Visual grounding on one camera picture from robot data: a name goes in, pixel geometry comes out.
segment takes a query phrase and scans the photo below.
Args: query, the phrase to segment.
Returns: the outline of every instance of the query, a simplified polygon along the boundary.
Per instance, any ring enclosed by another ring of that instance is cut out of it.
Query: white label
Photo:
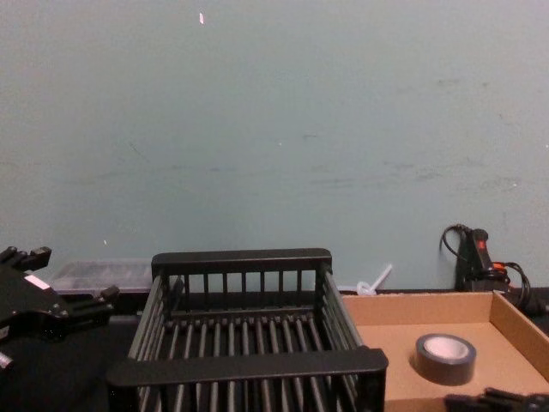
[[[50,285],[48,285],[46,282],[41,281],[38,277],[35,275],[29,275],[25,276],[25,279],[29,282],[31,282],[34,286],[38,286],[42,290],[46,290],[50,288]]]
[[[5,328],[0,329],[0,340],[4,339],[5,337],[8,337],[9,334],[9,326],[6,326]]]

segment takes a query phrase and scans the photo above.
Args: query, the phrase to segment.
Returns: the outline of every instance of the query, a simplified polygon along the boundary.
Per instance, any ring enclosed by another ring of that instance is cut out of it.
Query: black cable
[[[508,267],[508,268],[512,268],[513,270],[518,272],[518,274],[521,276],[521,283],[522,283],[522,285],[521,285],[521,295],[518,298],[518,301],[516,302],[516,306],[519,309],[524,310],[524,308],[526,308],[526,305],[530,301],[530,296],[532,294],[532,290],[531,290],[531,287],[530,287],[530,280],[528,279],[528,277],[524,273],[524,270],[522,270],[522,268],[519,264],[516,264],[515,262],[505,262],[505,263],[503,263],[503,265]]]
[[[461,235],[467,234],[471,231],[471,229],[465,225],[462,225],[461,223],[457,223],[455,225],[448,226],[444,229],[443,235],[440,237],[440,242],[438,244],[438,249],[440,250],[442,248],[442,244],[446,246],[446,248],[458,259],[462,260],[463,262],[469,263],[469,260],[464,258],[462,255],[460,255],[457,251],[455,251],[448,243],[448,240],[446,239],[446,235],[448,232],[458,232]]]

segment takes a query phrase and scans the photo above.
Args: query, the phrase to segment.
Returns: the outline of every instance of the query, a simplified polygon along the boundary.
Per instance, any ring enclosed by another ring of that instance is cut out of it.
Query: tape roll core
[[[415,348],[415,368],[425,379],[463,385],[473,377],[476,349],[465,339],[434,333],[420,337]]]

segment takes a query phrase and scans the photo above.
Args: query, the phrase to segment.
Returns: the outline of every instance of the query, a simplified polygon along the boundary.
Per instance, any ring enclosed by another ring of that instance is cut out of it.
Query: black object
[[[106,376],[111,411],[382,411],[387,358],[362,344],[331,261],[324,249],[155,256],[129,359]]]
[[[448,243],[446,236],[455,232],[460,237],[458,251]],[[501,291],[511,303],[528,316],[539,316],[547,311],[547,305],[531,292],[530,281],[519,264],[515,262],[493,262],[487,249],[488,233],[483,229],[471,229],[455,224],[444,229],[440,245],[444,244],[457,259],[455,262],[455,290]],[[518,296],[510,287],[506,268],[511,268],[521,276],[521,289]]]
[[[45,267],[50,255],[48,247],[30,254],[13,246],[0,252],[0,339],[21,335],[60,338],[108,322],[118,295],[116,287],[99,298],[73,304],[40,279],[22,272]]]
[[[483,395],[469,397],[448,395],[444,398],[448,412],[549,412],[549,395],[518,395],[487,388]]]
[[[38,270],[45,268],[50,262],[51,249],[46,246],[32,250],[30,253],[17,251],[15,246],[10,246],[0,252],[0,264],[20,270]]]

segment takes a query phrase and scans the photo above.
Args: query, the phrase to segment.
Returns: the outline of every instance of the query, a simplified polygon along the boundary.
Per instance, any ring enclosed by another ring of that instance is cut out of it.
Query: power cord
[[[455,251],[452,246],[449,245],[448,240],[446,239],[446,236],[450,232],[457,232],[460,237],[463,235],[467,235],[468,233],[471,233],[471,229],[465,225],[462,225],[461,223],[457,223],[455,225],[448,226],[444,229],[443,235],[440,237],[440,242],[438,243],[438,249],[442,249],[443,243],[446,246],[446,249],[448,249],[456,258],[462,260],[463,262],[469,263],[468,259],[464,258],[462,255],[460,255],[457,251]]]

